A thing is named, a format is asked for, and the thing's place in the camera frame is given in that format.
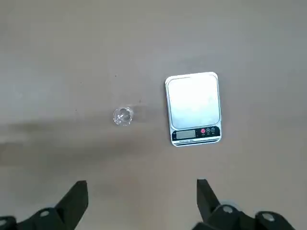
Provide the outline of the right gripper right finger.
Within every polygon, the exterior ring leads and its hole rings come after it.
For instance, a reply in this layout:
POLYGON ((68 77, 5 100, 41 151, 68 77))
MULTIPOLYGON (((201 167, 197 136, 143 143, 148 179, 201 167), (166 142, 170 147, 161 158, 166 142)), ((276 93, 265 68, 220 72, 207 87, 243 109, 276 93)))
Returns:
POLYGON ((230 204, 221 204, 206 179, 197 180, 197 206, 202 222, 194 230, 293 230, 280 214, 260 211, 254 217, 230 204))

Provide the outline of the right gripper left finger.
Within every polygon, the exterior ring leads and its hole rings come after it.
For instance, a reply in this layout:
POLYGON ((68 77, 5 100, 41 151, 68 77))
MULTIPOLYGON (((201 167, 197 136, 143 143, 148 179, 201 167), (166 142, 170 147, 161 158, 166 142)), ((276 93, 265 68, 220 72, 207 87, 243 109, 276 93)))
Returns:
POLYGON ((74 230, 88 208, 88 187, 77 181, 54 206, 37 211, 28 219, 17 222, 14 216, 1 216, 2 230, 74 230))

